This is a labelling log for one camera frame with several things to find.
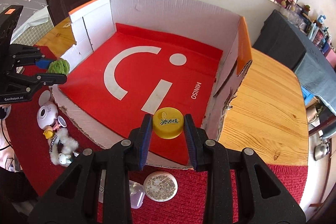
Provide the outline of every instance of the red knitted cloth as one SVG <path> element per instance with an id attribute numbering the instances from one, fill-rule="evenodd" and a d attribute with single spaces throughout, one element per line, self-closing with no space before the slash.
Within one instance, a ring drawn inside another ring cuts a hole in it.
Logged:
<path id="1" fill-rule="evenodd" d="M 55 58 L 48 48 L 41 47 L 41 51 L 47 58 Z M 44 70 L 40 70 L 36 66 L 29 66 L 26 67 L 24 73 L 26 75 L 34 75 L 39 72 L 44 72 Z M 31 102 L 14 104 L 11 114 L 6 119 L 8 133 L 15 153 L 31 185 L 40 196 L 46 192 L 64 170 L 63 167 L 59 165 L 55 166 L 51 163 L 47 140 L 36 122 L 36 114 L 39 109 L 38 99 L 40 94 L 46 89 L 39 90 Z M 67 122 L 69 135 L 79 142 L 80 147 L 90 147 L 95 151 L 101 150 L 100 147 L 85 137 L 64 114 L 62 117 Z M 305 188 L 308 167 L 268 166 L 299 203 Z M 145 197 L 141 208 L 132 210 L 134 223 L 202 223 L 206 194 L 206 173 L 196 173 L 193 170 L 171 170 L 145 166 L 142 172 L 130 172 L 130 179 L 143 184 L 146 176 L 157 170 L 165 170 L 176 178 L 178 182 L 177 194 L 172 200 L 162 203 Z M 231 182 L 234 222 L 236 222 L 238 220 L 238 204 L 236 182 L 233 173 L 231 173 Z M 99 204 L 99 220 L 101 220 L 101 213 L 102 205 Z"/>

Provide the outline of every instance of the orange sticker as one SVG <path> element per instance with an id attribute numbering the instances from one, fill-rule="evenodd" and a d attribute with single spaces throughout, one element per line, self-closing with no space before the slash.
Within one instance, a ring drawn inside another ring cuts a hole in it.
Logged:
<path id="1" fill-rule="evenodd" d="M 10 15 L 13 13 L 16 9 L 9 9 L 7 12 L 5 12 L 5 15 Z"/>

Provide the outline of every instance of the wooden tabletop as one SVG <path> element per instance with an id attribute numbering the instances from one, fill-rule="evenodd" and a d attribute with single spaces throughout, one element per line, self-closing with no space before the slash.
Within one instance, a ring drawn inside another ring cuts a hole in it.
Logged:
<path id="1" fill-rule="evenodd" d="M 74 43 L 69 18 L 38 43 L 60 57 Z M 300 84 L 276 60 L 252 49 L 253 63 L 227 112 L 219 142 L 226 148 L 251 147 L 268 164 L 307 165 L 308 125 Z"/>

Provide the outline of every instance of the silver screw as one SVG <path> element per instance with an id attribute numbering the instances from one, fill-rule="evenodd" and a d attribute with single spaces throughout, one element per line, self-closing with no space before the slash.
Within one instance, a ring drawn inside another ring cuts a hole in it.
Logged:
<path id="1" fill-rule="evenodd" d="M 205 144 L 206 144 L 207 146 L 214 146 L 214 145 L 216 144 L 216 142 L 215 142 L 214 140 L 206 140 L 206 141 L 205 141 Z"/>
<path id="2" fill-rule="evenodd" d="M 87 148 L 83 150 L 83 155 L 84 156 L 89 156 L 92 154 L 92 149 L 91 148 Z"/>
<path id="3" fill-rule="evenodd" d="M 246 155 L 252 156 L 253 153 L 254 153 L 254 151 L 253 151 L 251 148 L 245 148 L 245 149 L 244 149 L 244 153 L 245 153 Z"/>
<path id="4" fill-rule="evenodd" d="M 129 146 L 129 145 L 131 145 L 131 141 L 130 140 L 123 140 L 122 142 L 121 142 L 121 145 L 122 146 Z"/>

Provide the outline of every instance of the green ball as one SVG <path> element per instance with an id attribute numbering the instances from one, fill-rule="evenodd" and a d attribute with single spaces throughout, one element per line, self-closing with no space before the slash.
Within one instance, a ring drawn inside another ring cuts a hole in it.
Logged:
<path id="1" fill-rule="evenodd" d="M 61 73 L 63 75 L 68 75 L 69 71 L 70 71 L 69 62 L 62 58 L 52 62 L 48 68 L 48 73 Z"/>

